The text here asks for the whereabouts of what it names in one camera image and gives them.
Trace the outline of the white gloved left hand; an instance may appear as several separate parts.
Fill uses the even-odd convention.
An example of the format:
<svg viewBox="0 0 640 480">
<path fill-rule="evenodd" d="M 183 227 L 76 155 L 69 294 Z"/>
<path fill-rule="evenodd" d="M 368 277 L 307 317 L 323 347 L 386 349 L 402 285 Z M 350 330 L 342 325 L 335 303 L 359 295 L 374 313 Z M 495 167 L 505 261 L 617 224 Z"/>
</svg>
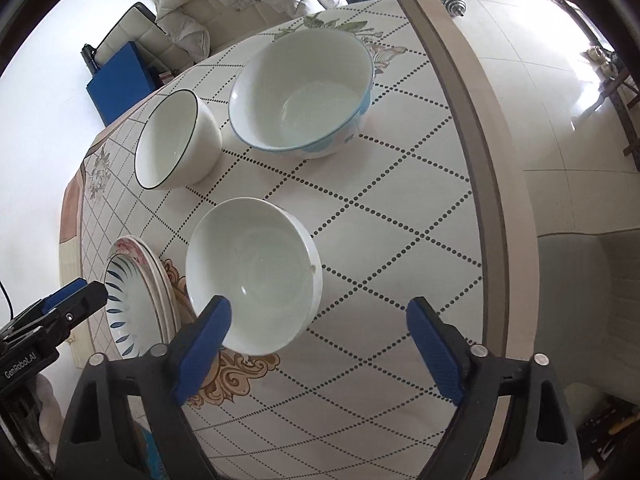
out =
<svg viewBox="0 0 640 480">
<path fill-rule="evenodd" d="M 35 393 L 41 403 L 38 416 L 40 431 L 49 444 L 58 444 L 63 427 L 63 416 L 52 385 L 43 374 L 38 374 L 35 378 Z"/>
</svg>

